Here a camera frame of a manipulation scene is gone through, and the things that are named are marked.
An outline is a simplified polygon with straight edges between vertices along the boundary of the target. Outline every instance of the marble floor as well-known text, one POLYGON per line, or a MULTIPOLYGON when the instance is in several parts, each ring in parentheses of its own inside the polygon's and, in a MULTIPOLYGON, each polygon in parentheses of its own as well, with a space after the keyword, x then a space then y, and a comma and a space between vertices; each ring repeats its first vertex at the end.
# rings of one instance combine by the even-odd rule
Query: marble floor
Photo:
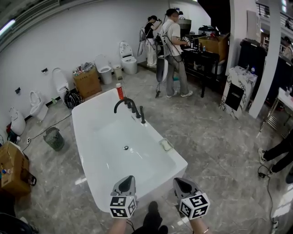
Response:
MULTIPOLYGON (((268 180, 257 175, 260 166, 257 149, 278 144, 280 137, 269 127, 257 137, 259 119, 247 113, 238 121, 232 119, 218 107, 219 94, 207 88, 205 97, 201 98, 200 84, 193 80, 189 83, 194 92, 191 97, 168 99, 163 84, 160 97, 155 99, 155 74, 139 68, 136 75, 125 75, 124 86, 127 96, 137 106, 144 106, 148 122, 188 162, 185 177, 196 182, 209 196, 211 207, 204 220, 213 233, 269 234, 271 200, 267 193, 268 180)), ((114 86, 115 82, 104 85, 103 91, 114 86)), ((30 118, 22 135, 21 148, 27 146, 27 137, 37 136, 70 113, 58 102, 50 106, 41 124, 30 118)), ((66 142, 61 152, 53 151, 42 135, 33 139, 25 150, 30 159, 30 171, 38 182, 31 194, 16 202, 16 214, 37 226, 40 233, 106 233, 112 219, 108 213, 99 211, 91 195, 76 146, 72 117, 56 127, 66 142)), ((272 214, 280 223, 278 234, 285 234, 292 225, 293 185, 285 183, 289 169, 275 174, 270 181, 272 214)), ((169 233, 192 234, 187 220, 181 219, 174 208, 173 192, 157 202, 169 233)), ((131 219, 135 228, 141 226, 145 214, 145 208, 135 212, 131 219)))

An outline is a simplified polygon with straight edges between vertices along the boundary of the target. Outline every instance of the trash can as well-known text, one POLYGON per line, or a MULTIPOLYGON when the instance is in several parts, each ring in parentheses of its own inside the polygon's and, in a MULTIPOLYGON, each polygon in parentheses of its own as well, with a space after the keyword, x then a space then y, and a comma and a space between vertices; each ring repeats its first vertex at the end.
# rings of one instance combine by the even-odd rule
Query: trash can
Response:
POLYGON ((114 65, 113 70, 116 76, 117 80, 122 80, 123 79, 123 74, 122 74, 122 67, 120 64, 114 65))
POLYGON ((59 133, 59 129, 51 127, 46 131, 46 135, 43 137, 44 141, 51 146, 55 151, 59 151, 64 146, 64 139, 59 133))

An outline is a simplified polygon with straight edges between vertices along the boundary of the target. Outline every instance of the white pants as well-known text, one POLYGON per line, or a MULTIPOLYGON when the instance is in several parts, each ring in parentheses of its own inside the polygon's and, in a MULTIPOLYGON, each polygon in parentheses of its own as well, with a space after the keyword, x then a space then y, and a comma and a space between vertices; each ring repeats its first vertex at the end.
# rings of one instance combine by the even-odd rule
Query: white pants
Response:
POLYGON ((155 66, 157 65, 157 56, 155 51, 155 40, 153 38, 148 38, 146 40, 146 54, 147 54, 147 65, 155 66))

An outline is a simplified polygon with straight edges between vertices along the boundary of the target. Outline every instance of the brown cardboard box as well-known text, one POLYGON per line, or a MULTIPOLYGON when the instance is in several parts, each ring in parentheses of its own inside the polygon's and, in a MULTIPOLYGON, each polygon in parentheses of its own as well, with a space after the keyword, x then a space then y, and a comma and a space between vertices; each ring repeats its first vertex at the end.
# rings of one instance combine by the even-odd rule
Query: brown cardboard box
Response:
POLYGON ((198 39, 199 43, 202 44, 202 47, 206 47, 206 51, 217 53, 220 56, 219 62, 221 62, 224 59, 228 58, 229 53, 229 45, 228 45, 228 38, 230 36, 230 33, 228 33, 224 37, 203 37, 198 39))
POLYGON ((6 142, 0 147, 0 164, 3 169, 10 170, 10 173, 2 173, 2 189, 15 197, 30 193, 30 185, 21 180, 23 170, 29 171, 29 162, 16 145, 6 142))
POLYGON ((76 89, 83 98, 87 98, 102 91, 99 75, 96 67, 93 67, 89 72, 83 72, 73 76, 76 89))

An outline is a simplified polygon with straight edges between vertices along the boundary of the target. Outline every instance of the wall-mounted toilet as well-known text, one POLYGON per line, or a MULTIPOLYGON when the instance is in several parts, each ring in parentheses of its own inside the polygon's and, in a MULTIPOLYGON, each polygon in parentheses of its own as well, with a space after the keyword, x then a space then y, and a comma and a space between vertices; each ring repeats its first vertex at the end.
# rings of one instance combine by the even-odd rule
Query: wall-mounted toilet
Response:
POLYGON ((11 117, 11 130, 16 135, 20 136, 26 127, 26 122, 24 120, 24 117, 14 107, 10 108, 9 113, 10 113, 10 117, 11 117))
POLYGON ((109 66, 109 62, 105 55, 99 54, 95 59, 95 64, 98 73, 101 75, 102 82, 105 85, 112 83, 112 68, 109 66))
POLYGON ((52 77, 53 77, 53 81, 57 89, 57 92, 61 100, 64 102, 64 95, 66 93, 66 89, 69 89, 67 78, 64 72, 60 68, 55 68, 52 71, 52 77))
POLYGON ((137 73, 137 60, 133 57, 133 51, 130 45, 121 41, 119 45, 122 67, 127 74, 137 73))
POLYGON ((30 101, 32 105, 30 115, 36 117, 39 121, 42 121, 48 111, 42 95, 39 92, 31 91, 30 101))

